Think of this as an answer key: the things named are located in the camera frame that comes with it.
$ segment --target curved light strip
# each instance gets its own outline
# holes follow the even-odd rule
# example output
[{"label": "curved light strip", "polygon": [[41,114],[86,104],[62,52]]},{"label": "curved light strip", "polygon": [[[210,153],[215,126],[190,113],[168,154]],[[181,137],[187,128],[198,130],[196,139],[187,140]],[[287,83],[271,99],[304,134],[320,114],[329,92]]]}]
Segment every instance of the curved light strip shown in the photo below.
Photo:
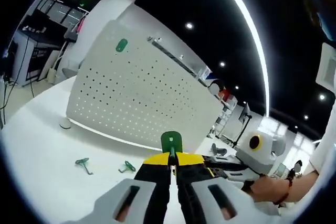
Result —
[{"label": "curved light strip", "polygon": [[257,51],[258,51],[259,59],[261,63],[261,68],[262,68],[262,75],[264,76],[264,83],[265,83],[266,116],[269,116],[269,84],[268,84],[267,67],[266,67],[264,51],[262,50],[262,45],[261,45],[260,38],[257,32],[257,28],[254,25],[253,20],[250,16],[250,13],[248,12],[243,0],[234,0],[234,1],[236,2],[240,11],[242,12],[246,20],[246,23],[252,33],[254,43],[256,44],[256,47],[257,47]]}]

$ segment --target monitor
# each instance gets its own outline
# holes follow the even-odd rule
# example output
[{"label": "monitor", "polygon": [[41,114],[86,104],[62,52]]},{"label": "monitor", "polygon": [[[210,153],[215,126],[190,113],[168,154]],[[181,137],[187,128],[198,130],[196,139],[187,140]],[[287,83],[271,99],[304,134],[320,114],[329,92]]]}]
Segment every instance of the monitor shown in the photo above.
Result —
[{"label": "monitor", "polygon": [[242,111],[242,113],[240,114],[238,120],[240,120],[242,123],[244,123],[245,120],[246,120],[246,118],[247,118],[248,116],[250,116],[250,113],[251,113],[250,107],[248,106],[248,103],[245,103],[245,106],[244,106],[244,108],[243,108],[243,111]]}]

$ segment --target floor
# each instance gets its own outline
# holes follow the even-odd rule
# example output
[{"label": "floor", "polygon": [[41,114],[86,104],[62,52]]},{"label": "floor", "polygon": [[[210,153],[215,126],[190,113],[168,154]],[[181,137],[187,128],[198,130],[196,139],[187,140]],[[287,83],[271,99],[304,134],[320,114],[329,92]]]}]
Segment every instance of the floor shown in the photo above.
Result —
[{"label": "floor", "polygon": [[[53,85],[48,83],[46,80],[42,81],[35,81],[32,83],[34,95],[37,96],[41,94],[43,91],[49,89]],[[6,100],[8,94],[11,90],[12,86],[7,86],[6,91]],[[33,94],[30,88],[30,85],[26,85],[24,87],[15,86],[13,91],[9,97],[8,104],[5,108],[5,119],[6,122],[18,111],[23,105],[29,102],[33,98]],[[4,83],[0,81],[0,108],[4,105]],[[4,122],[3,118],[3,111],[1,110],[1,117]]]}]

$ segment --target human hand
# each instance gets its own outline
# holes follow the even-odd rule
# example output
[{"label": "human hand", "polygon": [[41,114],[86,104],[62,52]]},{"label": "human hand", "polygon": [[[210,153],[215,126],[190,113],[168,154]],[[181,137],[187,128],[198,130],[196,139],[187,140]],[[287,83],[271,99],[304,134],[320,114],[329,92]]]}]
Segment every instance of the human hand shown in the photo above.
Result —
[{"label": "human hand", "polygon": [[248,193],[255,202],[277,202],[288,192],[288,188],[288,180],[270,178],[264,175],[251,185]]}]

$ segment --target black ceiling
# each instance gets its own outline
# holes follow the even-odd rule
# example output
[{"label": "black ceiling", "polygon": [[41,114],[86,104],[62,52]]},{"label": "black ceiling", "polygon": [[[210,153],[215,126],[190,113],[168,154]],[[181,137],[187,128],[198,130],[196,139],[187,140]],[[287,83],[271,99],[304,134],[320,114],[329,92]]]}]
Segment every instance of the black ceiling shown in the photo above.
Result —
[{"label": "black ceiling", "polygon": [[[243,0],[263,45],[270,87],[270,115],[311,139],[324,133],[334,102],[315,83],[323,36],[313,27],[303,0]],[[233,0],[136,0],[176,33],[225,82],[240,103],[265,113],[265,91],[253,38]],[[195,29],[184,24],[193,22]],[[224,61],[225,68],[218,63]],[[327,99],[318,100],[319,93]]]}]

